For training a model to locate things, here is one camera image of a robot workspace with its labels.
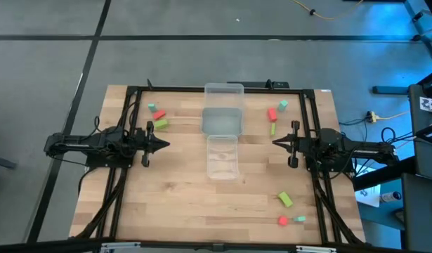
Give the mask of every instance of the wooden tabletop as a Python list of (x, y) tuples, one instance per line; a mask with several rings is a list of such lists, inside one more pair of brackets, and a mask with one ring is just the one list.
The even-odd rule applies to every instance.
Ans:
[[(116, 125), (127, 86), (108, 86), (100, 114), (101, 129)], [(315, 91), (321, 127), (339, 130), (331, 91)], [(266, 110), (281, 100), (289, 105), (278, 113), (275, 136), (270, 136)], [(148, 103), (166, 110), (166, 129), (155, 136), (171, 145), (150, 156), (150, 167), (140, 164), (142, 152), (130, 168), (117, 229), (119, 240), (179, 242), (245, 242), (320, 244), (315, 198), (304, 159), (299, 168), (287, 166), (289, 154), (272, 140), (291, 131), (301, 119), (299, 97), (289, 94), (245, 94), (244, 133), (238, 140), (240, 176), (235, 181), (214, 181), (207, 176), (207, 141), (200, 131), (203, 93), (143, 92), (137, 127), (152, 120)], [(310, 127), (313, 121), (306, 101)], [(99, 168), (82, 183), (70, 235), (76, 235), (102, 204), (109, 169)], [(365, 239), (351, 182), (344, 176), (332, 181), (336, 208), (349, 228)], [(285, 191), (294, 205), (283, 206), (277, 194)], [(105, 225), (109, 234), (112, 211)], [(279, 216), (289, 225), (277, 224)], [(296, 216), (306, 216), (302, 223)], [(329, 238), (333, 240), (325, 210)]]

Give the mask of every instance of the small foam block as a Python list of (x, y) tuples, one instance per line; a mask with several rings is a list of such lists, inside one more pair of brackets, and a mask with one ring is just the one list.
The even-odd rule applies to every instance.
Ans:
[(153, 126), (155, 126), (156, 129), (163, 129), (167, 127), (169, 123), (167, 122), (167, 119), (161, 119), (153, 123)]
[(283, 100), (280, 102), (280, 104), (278, 105), (278, 110), (280, 112), (283, 112), (284, 110), (286, 110), (287, 107), (287, 101)]
[(276, 122), (277, 121), (277, 112), (275, 111), (275, 108), (269, 108), (267, 110), (267, 115), (269, 116), (270, 122)]
[(286, 207), (290, 207), (290, 206), (292, 206), (294, 203), (292, 202), (292, 200), (291, 200), (291, 198), (288, 196), (288, 194), (287, 193), (285, 193), (285, 192), (282, 192), (282, 193), (280, 193), (280, 194), (278, 194), (278, 197), (281, 199), (281, 201), (283, 201), (283, 204), (286, 206)]
[(298, 217), (294, 218), (294, 221), (300, 221), (300, 222), (302, 222), (302, 221), (305, 221), (305, 220), (306, 220), (305, 216), (298, 216)]
[(158, 120), (159, 118), (165, 116), (166, 111), (165, 110), (158, 110), (153, 114), (153, 119)]
[(272, 126), (270, 126), (270, 135), (275, 135), (275, 127), (276, 123), (272, 123)]
[(157, 107), (155, 106), (154, 103), (148, 104), (148, 109), (150, 110), (150, 112), (156, 112), (157, 111)]
[(286, 226), (287, 225), (287, 217), (280, 216), (278, 218), (278, 224), (280, 224), (281, 226)]

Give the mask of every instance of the plastic container lid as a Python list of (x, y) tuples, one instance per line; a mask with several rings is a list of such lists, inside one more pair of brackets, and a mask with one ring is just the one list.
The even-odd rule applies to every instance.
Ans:
[(204, 86), (202, 132), (206, 135), (242, 134), (244, 128), (244, 86), (215, 84)]
[(237, 137), (208, 136), (208, 177), (218, 180), (233, 180), (239, 176), (237, 169)]

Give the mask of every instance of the lime green block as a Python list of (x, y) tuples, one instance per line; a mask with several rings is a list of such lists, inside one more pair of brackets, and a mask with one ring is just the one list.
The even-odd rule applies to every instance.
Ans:
[(280, 193), (280, 194), (278, 194), (278, 197), (281, 199), (281, 201), (283, 201), (283, 204), (286, 206), (286, 207), (290, 207), (290, 206), (292, 206), (294, 203), (292, 202), (292, 200), (291, 200), (291, 198), (288, 196), (288, 194), (287, 193), (285, 193), (285, 192), (282, 192), (282, 193)]
[(276, 127), (276, 124), (272, 123), (272, 126), (270, 127), (270, 135), (275, 135), (275, 127)]
[(169, 123), (167, 122), (167, 119), (161, 119), (153, 123), (153, 125), (155, 126), (156, 129), (163, 129), (166, 128), (169, 125)]
[(306, 220), (305, 216), (298, 216), (298, 217), (294, 218), (294, 221), (300, 221), (300, 222), (302, 222), (302, 221), (305, 221), (305, 220)]

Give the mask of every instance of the red cube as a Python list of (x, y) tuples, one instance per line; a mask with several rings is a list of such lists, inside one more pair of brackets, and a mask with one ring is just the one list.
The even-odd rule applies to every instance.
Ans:
[(153, 114), (153, 119), (154, 119), (154, 120), (158, 120), (159, 118), (165, 116), (165, 114), (166, 114), (166, 111), (165, 111), (165, 110), (158, 110), (157, 112), (155, 112), (155, 113)]
[(287, 217), (280, 216), (278, 218), (278, 224), (280, 224), (281, 226), (286, 226), (287, 225)]
[(267, 115), (269, 116), (270, 122), (276, 122), (277, 121), (277, 112), (275, 111), (275, 108), (269, 108), (267, 110)]

